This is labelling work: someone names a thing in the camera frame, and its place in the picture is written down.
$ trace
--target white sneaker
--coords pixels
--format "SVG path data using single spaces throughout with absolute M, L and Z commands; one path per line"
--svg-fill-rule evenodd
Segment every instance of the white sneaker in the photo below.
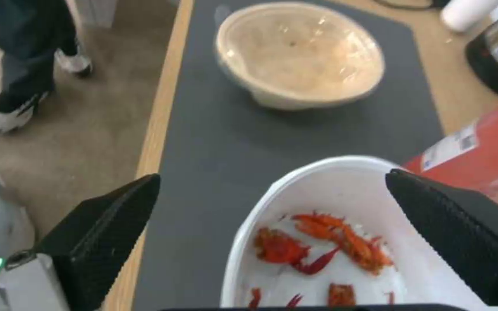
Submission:
M 48 94 L 49 92 L 35 94 L 24 102 L 24 104 L 20 105 L 19 108 L 8 114 L 0 112 L 0 133 L 10 132 L 11 130 L 16 130 L 25 126 L 32 116 L 34 116 L 34 111 L 38 104 L 42 102 Z
M 74 56 L 67 56 L 61 49 L 55 52 L 55 59 L 59 67 L 77 77 L 87 77 L 93 72 L 91 59 L 85 55 L 83 48 L 77 44 L 78 53 Z

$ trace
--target dark pants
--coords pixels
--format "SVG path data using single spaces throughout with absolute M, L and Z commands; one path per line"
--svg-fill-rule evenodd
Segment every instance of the dark pants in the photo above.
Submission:
M 2 92 L 29 97 L 52 89 L 55 50 L 75 55 L 75 38 L 65 0 L 0 0 Z

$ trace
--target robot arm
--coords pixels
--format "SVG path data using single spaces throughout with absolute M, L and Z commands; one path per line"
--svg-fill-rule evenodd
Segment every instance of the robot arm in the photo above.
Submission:
M 158 196 L 147 175 L 83 201 L 31 250 L 0 270 L 0 311 L 94 311 L 105 299 Z

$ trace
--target black mat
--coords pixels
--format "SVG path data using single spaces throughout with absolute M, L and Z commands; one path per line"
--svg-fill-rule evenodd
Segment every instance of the black mat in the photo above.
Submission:
M 233 236 L 269 185 L 310 162 L 369 154 L 405 163 L 442 137 L 412 32 L 347 6 L 382 47 L 374 94 L 339 108 L 259 108 L 216 65 L 215 10 L 259 1 L 195 1 L 150 219 L 134 309 L 219 305 Z

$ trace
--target red bottle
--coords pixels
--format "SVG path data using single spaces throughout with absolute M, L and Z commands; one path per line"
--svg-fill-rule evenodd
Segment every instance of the red bottle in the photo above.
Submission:
M 405 167 L 448 185 L 498 195 L 498 108 L 445 137 Z

